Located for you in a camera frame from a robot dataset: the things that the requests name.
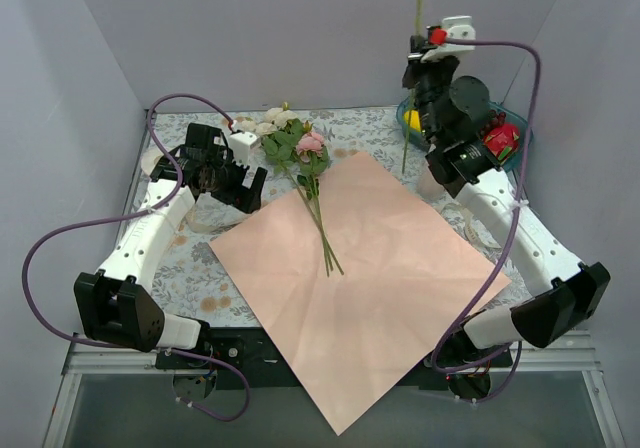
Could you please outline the cream ribbon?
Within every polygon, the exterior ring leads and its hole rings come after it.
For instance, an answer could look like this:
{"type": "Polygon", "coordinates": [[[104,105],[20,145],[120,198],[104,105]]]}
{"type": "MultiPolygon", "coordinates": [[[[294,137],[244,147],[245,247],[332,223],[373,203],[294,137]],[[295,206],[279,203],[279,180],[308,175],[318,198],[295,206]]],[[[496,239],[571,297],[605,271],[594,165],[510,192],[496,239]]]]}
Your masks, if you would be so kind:
{"type": "Polygon", "coordinates": [[[189,228],[199,234],[220,234],[245,219],[243,213],[209,195],[200,196],[186,215],[189,228]]]}

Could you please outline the pink twin-bloom flower stem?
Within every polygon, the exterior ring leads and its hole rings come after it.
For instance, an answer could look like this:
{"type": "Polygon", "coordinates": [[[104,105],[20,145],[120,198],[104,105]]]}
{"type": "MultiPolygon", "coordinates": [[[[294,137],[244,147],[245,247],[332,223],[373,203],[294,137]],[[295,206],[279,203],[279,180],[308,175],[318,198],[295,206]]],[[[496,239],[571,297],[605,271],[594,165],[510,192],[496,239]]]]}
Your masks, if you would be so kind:
{"type": "MultiPolygon", "coordinates": [[[[414,35],[421,35],[423,34],[423,31],[425,30],[425,26],[426,26],[423,23],[423,0],[416,0],[415,8],[416,10],[415,10],[415,17],[414,17],[414,35]]],[[[414,100],[415,100],[415,89],[412,88],[409,91],[409,103],[408,103],[408,110],[407,110],[407,112],[409,112],[409,118],[406,123],[407,129],[404,136],[403,158],[402,158],[402,165],[401,165],[402,174],[404,174],[406,170],[409,139],[410,139],[410,132],[411,132],[411,129],[410,129],[411,111],[414,108],[414,100]]]]}

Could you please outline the pink wrapping paper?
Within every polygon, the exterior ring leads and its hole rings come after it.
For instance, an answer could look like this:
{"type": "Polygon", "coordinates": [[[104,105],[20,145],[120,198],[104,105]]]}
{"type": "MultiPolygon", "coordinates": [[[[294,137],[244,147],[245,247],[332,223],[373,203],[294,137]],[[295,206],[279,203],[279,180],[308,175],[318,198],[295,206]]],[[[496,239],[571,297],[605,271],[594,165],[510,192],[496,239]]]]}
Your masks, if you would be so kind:
{"type": "Polygon", "coordinates": [[[319,200],[321,225],[289,192],[211,248],[342,433],[508,279],[367,153],[328,169],[319,200]]]}

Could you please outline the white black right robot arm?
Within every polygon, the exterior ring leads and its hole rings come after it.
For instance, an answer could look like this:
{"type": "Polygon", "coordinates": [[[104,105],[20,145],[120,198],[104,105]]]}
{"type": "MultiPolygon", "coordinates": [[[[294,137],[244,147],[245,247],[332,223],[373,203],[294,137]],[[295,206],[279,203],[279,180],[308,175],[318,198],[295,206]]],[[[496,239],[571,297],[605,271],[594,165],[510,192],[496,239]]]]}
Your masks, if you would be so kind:
{"type": "Polygon", "coordinates": [[[475,367],[515,342],[545,348],[589,319],[611,276],[600,262],[585,264],[564,247],[512,185],[483,140],[489,94],[474,77],[454,75],[465,49],[478,46],[468,28],[455,35],[440,26],[410,38],[402,84],[414,92],[421,133],[431,149],[428,169],[499,243],[502,253],[488,279],[437,342],[430,366],[441,373],[475,367]],[[530,297],[511,307],[474,308],[511,260],[530,297]]]}

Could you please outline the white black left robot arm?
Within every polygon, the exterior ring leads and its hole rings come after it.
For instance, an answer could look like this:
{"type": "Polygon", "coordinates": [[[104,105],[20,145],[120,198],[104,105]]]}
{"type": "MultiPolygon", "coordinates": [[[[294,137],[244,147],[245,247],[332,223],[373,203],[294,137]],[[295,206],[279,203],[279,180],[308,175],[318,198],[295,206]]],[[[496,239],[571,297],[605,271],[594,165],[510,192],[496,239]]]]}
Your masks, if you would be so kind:
{"type": "Polygon", "coordinates": [[[219,128],[191,123],[182,145],[142,165],[150,181],[136,219],[97,271],[80,274],[74,283],[88,338],[141,352],[177,348],[193,368],[211,360],[213,345],[200,335],[203,323],[163,311],[151,296],[153,280],[201,195],[246,214],[260,208],[266,170],[257,169],[252,183],[244,183],[257,142],[250,132],[226,136],[219,128]]]}

